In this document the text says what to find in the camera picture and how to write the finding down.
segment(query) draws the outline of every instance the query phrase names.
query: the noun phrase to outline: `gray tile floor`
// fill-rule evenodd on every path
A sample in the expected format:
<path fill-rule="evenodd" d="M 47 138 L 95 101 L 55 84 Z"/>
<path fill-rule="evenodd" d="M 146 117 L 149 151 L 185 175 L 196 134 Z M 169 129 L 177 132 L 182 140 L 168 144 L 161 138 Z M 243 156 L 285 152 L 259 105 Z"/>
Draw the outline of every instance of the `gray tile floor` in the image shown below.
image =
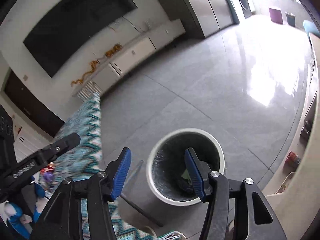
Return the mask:
<path fill-rule="evenodd" d="M 228 178 L 251 177 L 263 188 L 283 158 L 281 149 L 289 147 L 285 142 L 294 120 L 300 118 L 297 111 L 304 100 L 309 62 L 307 35 L 264 16 L 202 41 L 164 49 L 102 98 L 104 164 L 123 147 L 134 153 L 133 165 L 139 159 L 146 162 L 164 135 L 194 127 L 219 141 Z M 124 220 L 149 224 L 159 235 L 179 230 L 194 238 L 201 231 L 206 204 L 162 203 L 148 188 L 145 165 L 130 183 L 124 193 L 164 227 L 150 224 L 120 200 Z"/>

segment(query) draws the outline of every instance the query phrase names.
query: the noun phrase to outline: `plastic bag liner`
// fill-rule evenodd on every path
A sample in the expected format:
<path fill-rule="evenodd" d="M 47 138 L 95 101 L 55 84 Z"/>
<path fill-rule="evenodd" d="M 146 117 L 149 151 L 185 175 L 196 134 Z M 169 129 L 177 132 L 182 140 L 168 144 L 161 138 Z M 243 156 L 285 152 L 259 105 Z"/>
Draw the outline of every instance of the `plastic bag liner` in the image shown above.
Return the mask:
<path fill-rule="evenodd" d="M 190 201 L 198 198 L 193 192 L 187 194 L 177 181 L 186 170 L 184 152 L 193 147 L 199 160 L 209 164 L 212 171 L 219 171 L 220 158 L 214 143 L 202 134 L 184 132 L 168 138 L 159 148 L 152 163 L 152 179 L 157 190 L 175 201 Z"/>

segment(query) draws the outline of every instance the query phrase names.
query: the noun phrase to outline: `orange garland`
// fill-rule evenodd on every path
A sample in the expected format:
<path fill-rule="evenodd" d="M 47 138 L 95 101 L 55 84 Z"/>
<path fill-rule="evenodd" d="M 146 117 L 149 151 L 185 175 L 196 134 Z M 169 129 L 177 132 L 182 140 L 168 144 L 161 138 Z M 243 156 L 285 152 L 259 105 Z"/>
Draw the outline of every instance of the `orange garland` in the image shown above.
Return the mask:
<path fill-rule="evenodd" d="M 106 55 L 107 57 L 111 57 L 113 54 L 115 54 L 117 51 L 119 51 L 119 50 L 121 50 L 121 49 L 122 49 L 122 45 L 121 45 L 120 43 L 117 43 L 116 45 L 113 46 L 112 49 L 106 51 L 106 52 L 105 52 L 105 55 Z M 73 84 L 78 84 L 78 83 L 79 83 L 79 84 L 83 84 L 83 81 L 84 81 L 85 76 L 88 75 L 88 74 L 92 74 L 93 72 L 95 72 L 95 70 L 97 69 L 96 65 L 97 65 L 98 63 L 100 63 L 98 60 L 93 60 L 93 61 L 91 61 L 91 62 L 89 63 L 90 66 L 91 66 L 91 70 L 88 71 L 88 72 L 86 72 L 86 73 L 84 73 L 84 74 L 82 75 L 82 78 L 81 78 L 81 79 L 77 79 L 76 81 L 73 80 L 73 81 L 71 82 L 71 87 L 73 87 Z"/>

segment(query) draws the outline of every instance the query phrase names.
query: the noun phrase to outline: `black tv screen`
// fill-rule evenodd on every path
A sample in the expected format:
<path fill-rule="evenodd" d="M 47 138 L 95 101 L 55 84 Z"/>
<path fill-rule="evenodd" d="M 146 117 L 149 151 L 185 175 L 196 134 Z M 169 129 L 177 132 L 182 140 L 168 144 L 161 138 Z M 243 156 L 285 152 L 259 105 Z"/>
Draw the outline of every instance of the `black tv screen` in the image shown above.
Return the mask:
<path fill-rule="evenodd" d="M 61 0 L 23 43 L 53 77 L 90 37 L 136 7 L 132 0 Z"/>

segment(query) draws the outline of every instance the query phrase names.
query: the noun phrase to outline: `blue gripper pad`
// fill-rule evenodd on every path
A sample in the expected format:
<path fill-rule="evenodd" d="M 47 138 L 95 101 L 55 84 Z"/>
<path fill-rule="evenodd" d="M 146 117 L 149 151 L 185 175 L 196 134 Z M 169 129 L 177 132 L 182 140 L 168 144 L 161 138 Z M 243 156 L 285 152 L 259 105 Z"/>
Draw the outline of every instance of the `blue gripper pad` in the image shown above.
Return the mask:
<path fill-rule="evenodd" d="M 188 149 L 186 149 L 184 153 L 184 162 L 186 164 L 187 170 L 189 172 L 190 179 L 192 181 L 193 189 L 196 193 L 196 195 L 203 200 L 205 197 L 204 193 L 204 183 L 200 174 L 200 171 L 198 170 L 196 163 Z"/>
<path fill-rule="evenodd" d="M 125 178 L 127 177 L 129 168 L 131 164 L 131 150 L 129 148 L 126 149 L 124 156 L 119 164 L 118 170 L 113 178 L 113 189 L 110 194 L 110 197 L 113 201 L 116 200 L 117 197 L 120 196 Z"/>

